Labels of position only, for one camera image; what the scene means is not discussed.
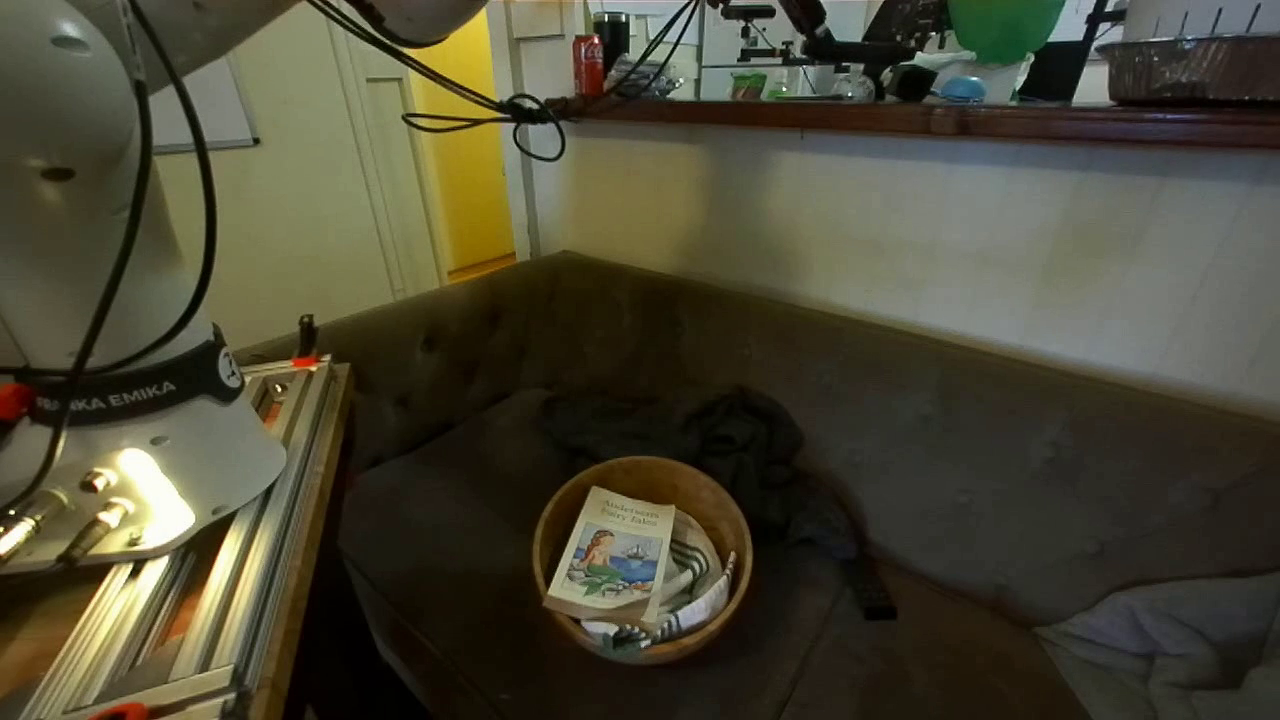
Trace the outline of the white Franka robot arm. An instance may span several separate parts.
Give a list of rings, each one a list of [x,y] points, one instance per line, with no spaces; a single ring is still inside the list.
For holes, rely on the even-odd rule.
[[[146,98],[297,0],[0,0],[3,563],[163,556],[289,451],[198,316]]]

